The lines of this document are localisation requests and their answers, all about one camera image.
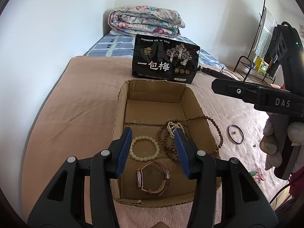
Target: finger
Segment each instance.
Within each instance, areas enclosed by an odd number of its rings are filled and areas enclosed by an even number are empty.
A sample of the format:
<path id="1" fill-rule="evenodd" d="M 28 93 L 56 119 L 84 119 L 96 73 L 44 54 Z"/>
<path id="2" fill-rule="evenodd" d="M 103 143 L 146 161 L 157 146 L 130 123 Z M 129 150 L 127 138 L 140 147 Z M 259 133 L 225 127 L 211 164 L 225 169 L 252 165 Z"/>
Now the finger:
<path id="1" fill-rule="evenodd" d="M 267 155 L 269 163 L 273 165 L 274 167 L 279 167 L 282 163 L 282 155 L 277 150 L 273 155 Z"/>
<path id="2" fill-rule="evenodd" d="M 271 134 L 273 134 L 273 125 L 272 125 L 272 123 L 270 121 L 270 118 L 268 118 L 268 120 L 266 121 L 266 125 L 264 127 L 263 134 L 264 135 L 271 135 Z"/>
<path id="3" fill-rule="evenodd" d="M 272 165 L 270 164 L 269 162 L 269 159 L 268 159 L 268 155 L 266 156 L 266 161 L 265 161 L 265 170 L 269 170 L 272 168 Z"/>
<path id="4" fill-rule="evenodd" d="M 277 145 L 278 142 L 274 134 L 264 135 L 260 142 L 260 149 L 266 154 L 273 155 L 277 151 Z"/>
<path id="5" fill-rule="evenodd" d="M 292 142 L 292 146 L 304 145 L 304 123 L 293 122 L 289 124 L 287 135 Z"/>

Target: floral quilt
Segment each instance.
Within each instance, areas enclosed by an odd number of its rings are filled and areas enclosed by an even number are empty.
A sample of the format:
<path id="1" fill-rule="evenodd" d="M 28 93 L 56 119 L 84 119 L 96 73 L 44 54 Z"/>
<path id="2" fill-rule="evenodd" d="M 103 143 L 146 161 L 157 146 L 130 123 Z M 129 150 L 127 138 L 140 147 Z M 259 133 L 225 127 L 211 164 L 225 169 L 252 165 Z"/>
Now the floral quilt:
<path id="1" fill-rule="evenodd" d="M 122 6 L 109 15 L 109 26 L 125 35 L 178 37 L 185 23 L 175 10 L 151 6 Z"/>

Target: silver screw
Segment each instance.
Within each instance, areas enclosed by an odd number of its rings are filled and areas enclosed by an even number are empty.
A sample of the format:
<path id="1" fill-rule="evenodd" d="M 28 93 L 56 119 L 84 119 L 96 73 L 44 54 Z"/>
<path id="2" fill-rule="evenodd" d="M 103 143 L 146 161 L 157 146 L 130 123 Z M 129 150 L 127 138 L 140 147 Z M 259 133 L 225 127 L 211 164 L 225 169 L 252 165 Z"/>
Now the silver screw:
<path id="1" fill-rule="evenodd" d="M 198 150 L 196 153 L 197 153 L 198 156 L 205 156 L 206 155 L 206 152 L 203 151 L 203 150 Z"/>
<path id="2" fill-rule="evenodd" d="M 74 156 L 71 156 L 71 157 L 68 157 L 68 158 L 67 158 L 67 161 L 68 161 L 69 163 L 73 163 L 75 160 L 76 160 L 76 158 L 75 158 Z"/>
<path id="3" fill-rule="evenodd" d="M 239 163 L 239 160 L 237 158 L 231 158 L 231 163 L 233 164 L 238 164 Z"/>
<path id="4" fill-rule="evenodd" d="M 102 156 L 108 156 L 110 154 L 109 150 L 102 150 L 100 153 Z"/>

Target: black package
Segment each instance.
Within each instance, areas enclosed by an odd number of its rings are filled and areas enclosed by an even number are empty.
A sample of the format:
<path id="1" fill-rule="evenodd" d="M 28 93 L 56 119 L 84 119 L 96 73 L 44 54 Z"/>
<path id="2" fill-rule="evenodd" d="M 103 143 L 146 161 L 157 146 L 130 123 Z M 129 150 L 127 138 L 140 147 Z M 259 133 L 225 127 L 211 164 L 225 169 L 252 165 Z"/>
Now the black package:
<path id="1" fill-rule="evenodd" d="M 136 35 L 132 75 L 190 84 L 197 71 L 200 47 L 174 39 Z"/>

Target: blue checkered bed sheet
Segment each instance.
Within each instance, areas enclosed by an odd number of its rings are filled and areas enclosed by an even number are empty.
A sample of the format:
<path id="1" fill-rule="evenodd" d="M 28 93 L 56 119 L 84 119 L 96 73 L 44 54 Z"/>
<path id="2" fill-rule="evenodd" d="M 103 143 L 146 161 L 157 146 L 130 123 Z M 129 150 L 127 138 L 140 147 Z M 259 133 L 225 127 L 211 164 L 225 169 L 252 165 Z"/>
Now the blue checkered bed sheet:
<path id="1" fill-rule="evenodd" d="M 179 36 L 175 40 L 194 44 L 190 39 Z M 107 34 L 101 38 L 85 55 L 88 56 L 110 56 L 110 57 L 133 57 L 135 36 L 114 36 Z M 226 66 L 217 61 L 209 53 L 200 49 L 199 65 L 209 65 L 227 69 Z"/>

